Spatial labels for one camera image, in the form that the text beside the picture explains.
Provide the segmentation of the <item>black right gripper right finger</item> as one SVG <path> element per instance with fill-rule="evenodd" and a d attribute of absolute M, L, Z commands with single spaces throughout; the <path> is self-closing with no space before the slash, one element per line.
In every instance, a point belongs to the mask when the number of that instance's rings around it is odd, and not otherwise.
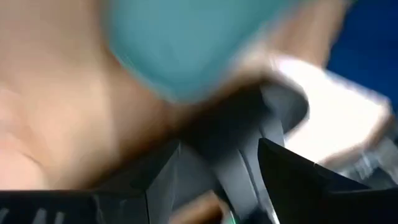
<path fill-rule="evenodd" d="M 398 224 L 398 188 L 372 190 L 265 138 L 258 158 L 280 224 Z"/>

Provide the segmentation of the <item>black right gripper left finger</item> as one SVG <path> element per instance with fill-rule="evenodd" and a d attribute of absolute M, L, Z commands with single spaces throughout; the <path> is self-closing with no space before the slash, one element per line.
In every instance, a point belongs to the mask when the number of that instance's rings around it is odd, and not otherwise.
<path fill-rule="evenodd" d="M 171 141 L 103 182 L 94 197 L 99 224 L 169 224 L 180 143 Z"/>

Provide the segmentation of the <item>blue plastic bin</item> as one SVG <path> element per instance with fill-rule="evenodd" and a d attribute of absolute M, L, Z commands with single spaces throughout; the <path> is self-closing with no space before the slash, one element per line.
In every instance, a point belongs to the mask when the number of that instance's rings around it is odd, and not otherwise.
<path fill-rule="evenodd" d="M 398 0 L 357 0 L 327 69 L 382 93 L 398 111 Z"/>

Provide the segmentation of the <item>green slide sandal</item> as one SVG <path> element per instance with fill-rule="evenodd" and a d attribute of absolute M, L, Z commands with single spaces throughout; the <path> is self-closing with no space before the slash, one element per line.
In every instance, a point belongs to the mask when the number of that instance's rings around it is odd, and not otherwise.
<path fill-rule="evenodd" d="M 256 33 L 300 0 L 108 0 L 109 48 L 161 97 L 204 99 Z"/>

